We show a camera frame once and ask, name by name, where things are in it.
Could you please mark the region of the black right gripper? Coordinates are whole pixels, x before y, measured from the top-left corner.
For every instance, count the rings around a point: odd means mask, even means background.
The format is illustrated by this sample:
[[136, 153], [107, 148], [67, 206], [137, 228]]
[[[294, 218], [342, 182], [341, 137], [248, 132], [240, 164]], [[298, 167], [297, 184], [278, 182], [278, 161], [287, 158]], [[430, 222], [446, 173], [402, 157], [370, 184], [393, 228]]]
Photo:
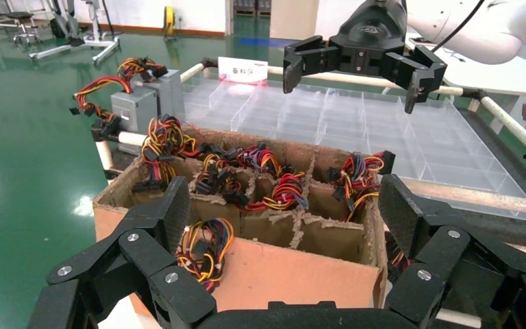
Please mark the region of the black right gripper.
[[404, 56], [407, 26], [404, 3], [365, 1], [329, 38], [330, 47], [322, 36], [313, 36], [284, 48], [284, 94], [307, 75], [333, 70], [380, 75], [407, 90], [404, 111], [412, 114], [416, 103], [440, 88], [447, 64], [423, 45]]

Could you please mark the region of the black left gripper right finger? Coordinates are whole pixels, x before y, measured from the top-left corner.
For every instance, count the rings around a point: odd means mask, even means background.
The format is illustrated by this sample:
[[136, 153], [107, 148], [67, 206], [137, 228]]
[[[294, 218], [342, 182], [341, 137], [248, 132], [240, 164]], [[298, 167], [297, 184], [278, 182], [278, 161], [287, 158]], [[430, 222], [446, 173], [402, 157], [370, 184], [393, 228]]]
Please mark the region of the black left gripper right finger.
[[450, 205], [419, 197], [394, 174], [382, 177], [379, 212], [410, 265], [385, 307], [427, 328], [452, 292], [483, 324], [526, 328], [526, 252], [470, 226]]

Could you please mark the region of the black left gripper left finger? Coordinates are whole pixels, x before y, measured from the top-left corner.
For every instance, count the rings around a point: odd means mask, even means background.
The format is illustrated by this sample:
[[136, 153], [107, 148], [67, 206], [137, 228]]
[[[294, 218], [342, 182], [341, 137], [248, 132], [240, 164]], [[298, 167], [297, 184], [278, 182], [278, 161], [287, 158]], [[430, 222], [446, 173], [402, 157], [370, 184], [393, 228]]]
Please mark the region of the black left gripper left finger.
[[175, 258], [190, 214], [187, 180], [174, 178], [161, 198], [130, 208], [104, 239], [47, 275], [30, 328], [97, 328], [135, 294], [163, 328], [201, 328], [216, 300]]

